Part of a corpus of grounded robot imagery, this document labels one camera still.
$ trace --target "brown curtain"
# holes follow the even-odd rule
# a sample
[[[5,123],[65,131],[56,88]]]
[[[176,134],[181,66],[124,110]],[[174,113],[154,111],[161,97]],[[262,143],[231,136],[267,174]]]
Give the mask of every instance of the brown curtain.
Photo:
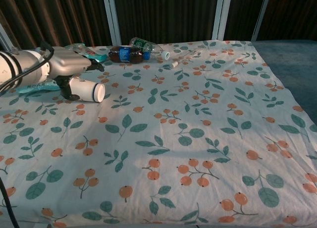
[[[257,40],[317,41],[317,0],[269,0]]]
[[[111,45],[104,0],[0,0],[0,22],[21,49]]]
[[[250,41],[263,0],[231,0],[224,40]]]
[[[217,0],[115,0],[123,44],[211,39]]]

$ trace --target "bed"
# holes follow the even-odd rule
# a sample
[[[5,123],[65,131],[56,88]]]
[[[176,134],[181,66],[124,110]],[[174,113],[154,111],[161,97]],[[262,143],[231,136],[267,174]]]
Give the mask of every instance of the bed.
[[[316,227],[317,126],[252,43],[162,47],[174,60],[203,50],[174,69],[81,74],[106,85],[101,103],[1,97],[0,176],[18,221]]]

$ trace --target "floor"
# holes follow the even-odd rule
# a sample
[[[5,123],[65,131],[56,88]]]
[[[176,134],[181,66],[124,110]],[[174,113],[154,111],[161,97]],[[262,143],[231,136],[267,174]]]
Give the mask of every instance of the floor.
[[[317,42],[278,40],[258,41],[253,45],[317,124]]]

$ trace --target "water bottle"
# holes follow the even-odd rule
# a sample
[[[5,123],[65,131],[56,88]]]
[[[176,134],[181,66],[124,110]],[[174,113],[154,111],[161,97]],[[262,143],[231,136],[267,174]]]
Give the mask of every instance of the water bottle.
[[[137,64],[143,61],[143,52],[136,47],[114,46],[110,49],[108,55],[112,62],[131,62]]]
[[[133,38],[130,40],[130,45],[139,48],[144,53],[144,60],[159,60],[162,58],[167,61],[170,56],[169,51],[164,51],[159,45],[144,39]]]

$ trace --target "brown bottle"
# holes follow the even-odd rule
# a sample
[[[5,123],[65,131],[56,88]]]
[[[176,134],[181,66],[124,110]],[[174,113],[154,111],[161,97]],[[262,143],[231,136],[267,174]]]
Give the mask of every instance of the brown bottle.
[[[110,49],[108,55],[113,62],[131,62],[137,64],[143,61],[143,52],[131,46],[114,46]]]

